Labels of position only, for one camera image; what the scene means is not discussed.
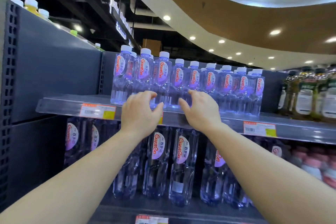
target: person's left hand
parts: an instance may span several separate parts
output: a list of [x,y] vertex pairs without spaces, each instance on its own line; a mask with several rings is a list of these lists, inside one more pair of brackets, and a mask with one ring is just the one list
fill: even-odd
[[163,103],[159,103],[153,111],[149,107],[150,100],[156,95],[153,91],[130,95],[122,107],[120,131],[131,133],[139,141],[149,136],[163,111]]

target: forearm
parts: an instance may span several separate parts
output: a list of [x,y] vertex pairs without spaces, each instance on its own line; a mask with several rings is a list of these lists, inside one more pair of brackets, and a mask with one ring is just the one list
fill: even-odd
[[0,223],[87,223],[141,139],[118,132],[0,214]]
[[206,132],[270,223],[334,223],[336,192],[222,124]]

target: person's right arm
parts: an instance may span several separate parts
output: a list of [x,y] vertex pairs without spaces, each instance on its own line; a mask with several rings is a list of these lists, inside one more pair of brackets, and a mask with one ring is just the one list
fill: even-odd
[[268,222],[336,223],[332,188],[222,123],[218,105],[208,94],[190,94],[192,107],[179,100],[189,124],[215,145]]

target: brown ceiling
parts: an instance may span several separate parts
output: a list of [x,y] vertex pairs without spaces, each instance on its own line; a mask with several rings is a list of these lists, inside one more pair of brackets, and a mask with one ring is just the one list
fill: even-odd
[[[261,8],[230,0],[173,0],[208,32],[242,44],[274,50],[336,54],[336,3]],[[269,33],[282,28],[282,33]]]

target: hand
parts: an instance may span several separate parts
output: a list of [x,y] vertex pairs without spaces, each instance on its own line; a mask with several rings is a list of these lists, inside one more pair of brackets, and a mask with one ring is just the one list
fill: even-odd
[[211,96],[205,92],[195,90],[189,90],[188,93],[192,98],[191,107],[181,98],[178,100],[178,103],[185,113],[189,124],[194,129],[206,135],[213,127],[222,124],[218,105]]
[[130,95],[122,107],[120,131],[132,133],[139,141],[149,136],[156,128],[163,111],[163,103],[159,103],[154,111],[149,107],[149,101],[156,95],[153,91]]

